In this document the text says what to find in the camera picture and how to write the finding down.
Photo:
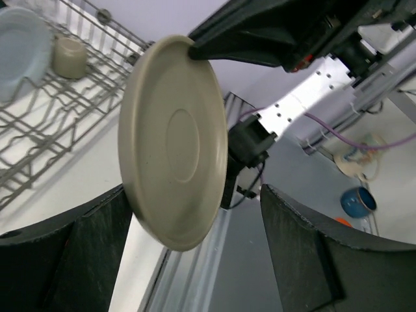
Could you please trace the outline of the beige ceramic plate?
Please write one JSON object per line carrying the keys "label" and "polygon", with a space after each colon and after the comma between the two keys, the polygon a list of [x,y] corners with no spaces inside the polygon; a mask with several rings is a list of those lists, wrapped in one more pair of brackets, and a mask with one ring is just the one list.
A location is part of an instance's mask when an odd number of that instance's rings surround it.
{"label": "beige ceramic plate", "polygon": [[221,89],[186,36],[167,36],[135,63],[118,122],[123,188],[142,227],[179,252],[205,238],[224,192],[228,125]]}

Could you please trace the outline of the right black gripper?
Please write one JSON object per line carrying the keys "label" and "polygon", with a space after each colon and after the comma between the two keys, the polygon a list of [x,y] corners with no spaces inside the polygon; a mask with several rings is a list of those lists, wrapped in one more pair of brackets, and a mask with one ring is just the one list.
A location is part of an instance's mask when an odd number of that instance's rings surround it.
{"label": "right black gripper", "polygon": [[[382,56],[364,47],[358,28],[415,23],[415,1],[302,1],[294,17],[294,30],[289,31],[283,18],[294,4],[228,1],[188,34],[194,41],[188,56],[193,60],[281,65],[286,72],[297,72],[329,55],[346,65],[350,73],[367,73]],[[282,56],[285,45],[290,48]]]}

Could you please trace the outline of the olive ceramic mug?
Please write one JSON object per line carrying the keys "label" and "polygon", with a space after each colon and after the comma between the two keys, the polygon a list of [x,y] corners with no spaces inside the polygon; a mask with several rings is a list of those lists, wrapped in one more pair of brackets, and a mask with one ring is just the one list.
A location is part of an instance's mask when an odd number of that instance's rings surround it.
{"label": "olive ceramic mug", "polygon": [[81,79],[86,75],[87,49],[79,40],[59,36],[55,40],[53,71],[67,79]]}

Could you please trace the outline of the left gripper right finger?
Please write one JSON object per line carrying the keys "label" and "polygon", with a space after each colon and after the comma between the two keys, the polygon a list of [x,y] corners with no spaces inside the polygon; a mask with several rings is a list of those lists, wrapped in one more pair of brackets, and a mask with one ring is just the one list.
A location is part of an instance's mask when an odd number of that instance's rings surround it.
{"label": "left gripper right finger", "polygon": [[272,185],[261,214],[284,311],[414,311],[415,246],[347,227]]}

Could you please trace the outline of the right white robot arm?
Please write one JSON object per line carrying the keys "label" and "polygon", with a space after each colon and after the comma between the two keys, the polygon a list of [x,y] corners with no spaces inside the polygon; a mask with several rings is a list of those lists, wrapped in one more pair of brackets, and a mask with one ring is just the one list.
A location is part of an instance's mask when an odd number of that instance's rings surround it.
{"label": "right white robot arm", "polygon": [[[342,65],[344,83],[370,77],[387,57],[361,42],[361,26],[415,25],[414,1],[228,1],[191,33],[194,60],[234,60],[302,71],[320,57]],[[232,209],[244,168],[264,170],[268,149],[289,126],[327,95],[330,82],[314,75],[263,109],[247,112],[229,130],[226,184],[221,207]]]}

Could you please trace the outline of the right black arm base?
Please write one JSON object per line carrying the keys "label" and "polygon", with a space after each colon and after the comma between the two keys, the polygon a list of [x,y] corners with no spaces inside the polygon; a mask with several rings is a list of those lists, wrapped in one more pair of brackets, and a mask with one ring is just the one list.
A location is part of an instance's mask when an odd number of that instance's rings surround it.
{"label": "right black arm base", "polygon": [[265,161],[249,168],[231,155],[228,155],[227,163],[226,184],[220,203],[220,207],[226,210],[236,208],[244,200],[259,195],[265,169]]}

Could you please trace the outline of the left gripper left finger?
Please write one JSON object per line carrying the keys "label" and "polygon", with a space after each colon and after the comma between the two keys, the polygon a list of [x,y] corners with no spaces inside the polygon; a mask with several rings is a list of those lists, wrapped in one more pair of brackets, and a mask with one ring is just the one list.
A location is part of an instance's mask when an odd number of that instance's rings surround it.
{"label": "left gripper left finger", "polygon": [[1,235],[2,311],[108,311],[132,210],[123,187]]}

